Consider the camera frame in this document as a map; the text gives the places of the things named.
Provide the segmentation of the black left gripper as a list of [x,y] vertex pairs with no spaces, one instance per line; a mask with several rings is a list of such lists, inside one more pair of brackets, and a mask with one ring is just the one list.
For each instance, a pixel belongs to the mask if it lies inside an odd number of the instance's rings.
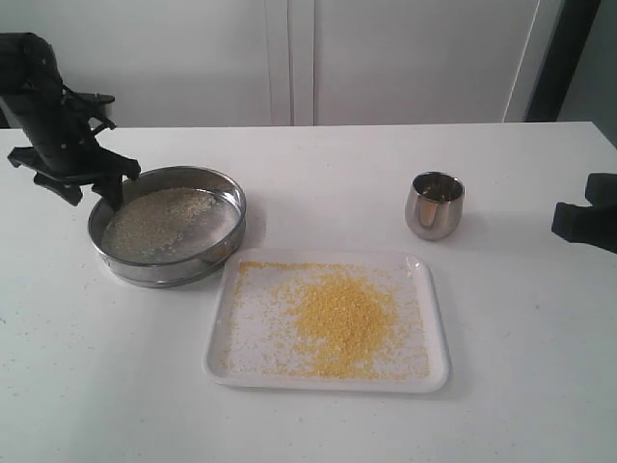
[[71,114],[62,102],[47,101],[40,94],[3,95],[1,100],[13,112],[31,143],[15,148],[9,155],[15,167],[36,172],[34,183],[54,192],[69,204],[83,198],[81,187],[90,184],[114,211],[123,205],[122,177],[136,180],[141,166],[135,159],[104,149],[92,128]]

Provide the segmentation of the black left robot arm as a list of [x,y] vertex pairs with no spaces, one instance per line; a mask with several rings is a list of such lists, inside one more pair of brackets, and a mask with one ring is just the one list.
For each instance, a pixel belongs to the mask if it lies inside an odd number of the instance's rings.
[[1,100],[31,145],[8,156],[35,172],[34,183],[69,204],[90,185],[114,210],[123,204],[122,179],[140,176],[139,163],[101,146],[96,135],[116,125],[105,106],[110,95],[76,93],[63,81],[52,46],[33,33],[1,35]]

